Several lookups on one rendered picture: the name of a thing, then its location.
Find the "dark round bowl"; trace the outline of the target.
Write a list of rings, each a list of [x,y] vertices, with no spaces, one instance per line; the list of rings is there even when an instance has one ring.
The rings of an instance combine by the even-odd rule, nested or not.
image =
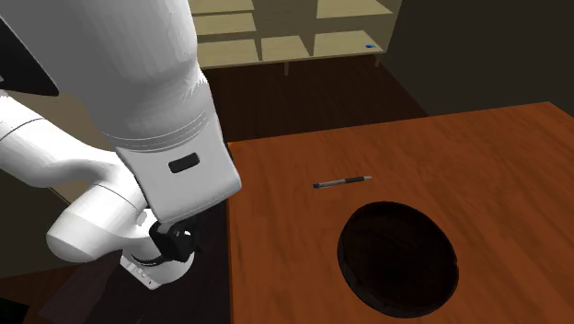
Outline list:
[[[392,318],[420,318],[453,296],[453,244],[423,212],[400,202],[358,208],[339,235],[340,272],[367,306]]]

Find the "dark robot stand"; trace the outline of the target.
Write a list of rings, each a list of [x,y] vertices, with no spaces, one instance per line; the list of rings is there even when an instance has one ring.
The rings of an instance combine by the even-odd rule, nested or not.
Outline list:
[[[201,215],[190,270],[149,290],[112,252],[86,263],[40,311],[52,324],[230,324],[227,204]]]

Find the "brown wooden table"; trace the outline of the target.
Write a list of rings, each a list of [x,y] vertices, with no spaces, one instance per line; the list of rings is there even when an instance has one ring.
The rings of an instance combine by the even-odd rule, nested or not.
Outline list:
[[[232,324],[574,324],[574,117],[548,102],[232,143]],[[362,182],[313,189],[359,176]],[[366,306],[338,264],[361,206],[407,204],[460,270],[435,312]]]

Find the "light wooden shelf unit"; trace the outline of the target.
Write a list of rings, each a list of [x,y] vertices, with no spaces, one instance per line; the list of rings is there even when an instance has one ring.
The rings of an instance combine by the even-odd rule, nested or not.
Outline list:
[[[380,57],[403,0],[188,0],[202,69]]]

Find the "black and grey pen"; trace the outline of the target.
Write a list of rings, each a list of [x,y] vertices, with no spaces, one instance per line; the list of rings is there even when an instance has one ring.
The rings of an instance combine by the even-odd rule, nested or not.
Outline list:
[[[362,181],[366,181],[366,180],[371,179],[371,178],[372,178],[371,176],[359,176],[359,177],[353,177],[353,178],[331,180],[331,181],[326,181],[326,182],[318,182],[318,183],[312,184],[311,188],[313,188],[313,189],[324,189],[324,188],[329,188],[329,187],[338,186],[338,185],[342,185],[342,184],[362,182]]]

